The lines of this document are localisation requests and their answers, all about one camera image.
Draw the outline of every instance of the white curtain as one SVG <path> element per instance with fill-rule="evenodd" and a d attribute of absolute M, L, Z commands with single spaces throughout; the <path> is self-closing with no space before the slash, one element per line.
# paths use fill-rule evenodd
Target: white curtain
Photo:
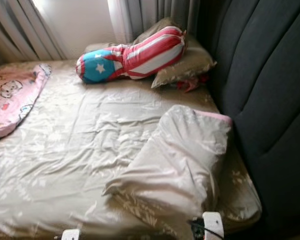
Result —
<path fill-rule="evenodd" d="M 0 55 L 6 62 L 65 58 L 31 0 L 0 0 Z"/>
<path fill-rule="evenodd" d="M 132 42 L 165 17 L 196 34 L 200 0 L 108 0 L 108 6 L 119 43 Z"/>

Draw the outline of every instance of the white wall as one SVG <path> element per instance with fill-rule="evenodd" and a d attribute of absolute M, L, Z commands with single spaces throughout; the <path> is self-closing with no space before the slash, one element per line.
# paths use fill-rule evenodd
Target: white wall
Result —
<path fill-rule="evenodd" d="M 107 0 L 32 0 L 68 59 L 87 45 L 116 42 Z"/>

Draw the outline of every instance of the gray upholstered headboard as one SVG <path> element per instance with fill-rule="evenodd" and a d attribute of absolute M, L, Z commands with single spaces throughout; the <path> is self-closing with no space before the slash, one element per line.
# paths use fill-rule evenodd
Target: gray upholstered headboard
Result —
<path fill-rule="evenodd" d="M 201 0 L 198 39 L 218 62 L 209 89 L 234 120 L 263 204 L 263 227 L 297 230 L 300 0 Z"/>

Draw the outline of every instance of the white star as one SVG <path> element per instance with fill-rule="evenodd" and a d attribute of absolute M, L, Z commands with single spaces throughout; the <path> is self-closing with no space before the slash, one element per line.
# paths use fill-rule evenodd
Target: white star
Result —
<path fill-rule="evenodd" d="M 106 71 L 105 68 L 104 68 L 104 65 L 103 64 L 99 64 L 99 63 L 97 64 L 97 67 L 96 67 L 95 70 L 99 71 L 99 73 L 102 73 L 102 72 Z"/>

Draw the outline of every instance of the beige bed sheet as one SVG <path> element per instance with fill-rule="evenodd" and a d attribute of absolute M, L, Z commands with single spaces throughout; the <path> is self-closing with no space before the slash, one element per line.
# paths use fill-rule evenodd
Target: beige bed sheet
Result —
<path fill-rule="evenodd" d="M 105 183 L 131 163 L 173 105 L 217 112 L 208 91 L 152 90 L 151 80 L 86 85 L 76 61 L 48 63 L 52 75 L 32 111 L 0 140 L 0 236 L 48 239 L 78 227 L 111 237 L 148 229 L 101 196 Z"/>

